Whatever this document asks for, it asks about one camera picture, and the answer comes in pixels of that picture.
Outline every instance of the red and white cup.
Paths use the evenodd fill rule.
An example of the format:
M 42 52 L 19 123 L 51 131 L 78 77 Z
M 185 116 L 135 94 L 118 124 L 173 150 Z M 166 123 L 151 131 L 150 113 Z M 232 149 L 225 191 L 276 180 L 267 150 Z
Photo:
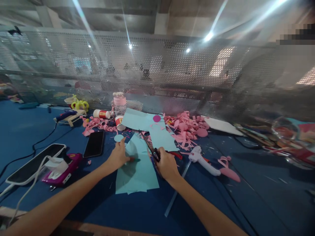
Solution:
M 115 122 L 116 122 L 116 126 L 117 126 L 117 129 L 119 131 L 123 131 L 125 130 L 126 126 L 124 126 L 121 122 L 122 122 L 122 119 L 124 118 L 124 116 L 116 116 L 115 117 Z
M 96 109 L 93 112 L 93 116 L 97 117 L 97 118 L 109 119 L 112 116 L 114 116 L 114 112 L 113 111 L 104 111 L 104 110 Z

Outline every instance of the blue tablecloth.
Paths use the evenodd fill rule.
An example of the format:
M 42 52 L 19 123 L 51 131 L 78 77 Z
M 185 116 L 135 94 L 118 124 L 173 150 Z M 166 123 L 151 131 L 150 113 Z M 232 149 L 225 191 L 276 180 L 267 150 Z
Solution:
M 52 131 L 55 125 L 53 118 L 62 113 L 62 110 L 58 109 L 52 109 L 52 113 L 48 113 L 45 108 L 19 110 L 18 106 L 9 101 L 0 102 L 0 110 L 5 114 L 0 134 L 1 167 L 11 160 L 31 154 L 31 146 Z M 52 143 L 67 145 L 68 153 L 83 153 L 88 141 L 88 138 L 82 135 L 83 130 L 81 121 L 74 128 L 58 125 L 47 140 L 36 146 L 37 153 Z M 68 181 L 68 185 L 96 169 L 109 157 L 115 145 L 111 137 L 115 135 L 116 133 L 106 133 L 104 154 L 91 158 L 90 166 L 86 161 L 82 162 Z M 268 156 L 262 150 L 244 148 L 224 133 L 213 132 L 197 142 L 202 147 L 204 157 L 210 159 L 215 167 L 220 167 L 216 159 L 222 156 L 221 152 L 230 155 L 233 165 L 248 184 L 243 180 L 236 183 L 224 176 L 213 177 L 198 163 L 190 166 L 185 179 L 248 234 L 255 235 L 250 224 L 260 235 L 287 235 L 296 232 L 305 234 L 309 231 L 315 211 L 311 204 L 313 199 L 305 190 L 309 189 L 314 181 L 313 171 L 305 174 L 305 171 L 295 170 L 296 167 L 288 165 L 283 159 Z M 0 182 L 29 160 L 30 158 L 27 158 L 11 164 Z M 302 179 L 294 178 L 291 171 L 302 174 Z M 175 200 L 168 218 L 165 218 L 165 210 L 174 193 L 166 181 L 159 179 L 160 188 L 149 190 L 147 193 L 116 195 L 116 174 L 117 172 L 114 172 L 101 180 L 69 213 L 67 219 L 160 235 L 207 235 L 195 213 L 180 196 Z M 275 180 L 282 178 L 290 183 L 276 184 L 264 175 Z M 1 185 L 0 191 L 7 186 L 6 183 Z M 0 205 L 15 208 L 28 187 L 29 185 L 14 188 L 10 194 L 0 199 Z M 50 192 L 48 185 L 38 182 L 22 201 L 20 210 L 29 211 L 59 191 L 61 189 Z

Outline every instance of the metal mesh barrier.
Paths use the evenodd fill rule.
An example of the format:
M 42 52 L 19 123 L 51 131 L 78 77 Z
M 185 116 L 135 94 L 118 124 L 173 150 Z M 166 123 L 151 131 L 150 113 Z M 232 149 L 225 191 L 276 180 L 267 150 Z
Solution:
M 315 118 L 312 46 L 31 27 L 12 36 L 9 29 L 0 27 L 0 73 L 40 102 L 65 105 L 75 93 L 110 109 L 112 93 L 122 91 L 128 107 L 148 113 Z

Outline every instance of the yellow plastic object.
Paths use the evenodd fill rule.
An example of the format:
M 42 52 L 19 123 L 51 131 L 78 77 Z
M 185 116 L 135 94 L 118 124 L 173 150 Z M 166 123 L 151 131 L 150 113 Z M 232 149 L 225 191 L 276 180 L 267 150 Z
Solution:
M 86 119 L 85 121 L 83 121 L 82 126 L 85 127 L 84 124 L 85 124 L 85 123 L 86 123 L 86 124 L 89 123 L 89 121 L 90 121 L 89 119 Z
M 89 111 L 89 104 L 87 101 L 75 101 L 71 104 L 71 108 L 73 110 L 85 110 L 86 112 Z

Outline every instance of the smartphone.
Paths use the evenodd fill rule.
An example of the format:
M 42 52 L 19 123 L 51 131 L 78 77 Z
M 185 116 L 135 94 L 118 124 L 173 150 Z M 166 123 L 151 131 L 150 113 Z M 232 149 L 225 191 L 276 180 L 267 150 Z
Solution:
M 104 143 L 104 131 L 91 133 L 86 145 L 83 157 L 89 158 L 102 155 Z
M 65 149 L 67 146 L 64 144 L 51 144 L 49 147 L 41 151 L 39 154 L 37 154 L 33 159 L 31 159 L 28 163 L 26 163 L 24 166 L 19 168 L 16 172 L 14 172 L 12 175 L 10 175 L 6 182 L 8 184 L 15 184 L 15 185 L 26 185 L 28 184 L 32 179 L 35 178 L 35 174 L 38 171 L 38 168 L 40 164 L 42 163 L 45 156 L 49 155 L 51 157 L 58 157 L 63 149 Z M 46 158 L 44 161 L 44 164 L 48 162 L 49 159 Z

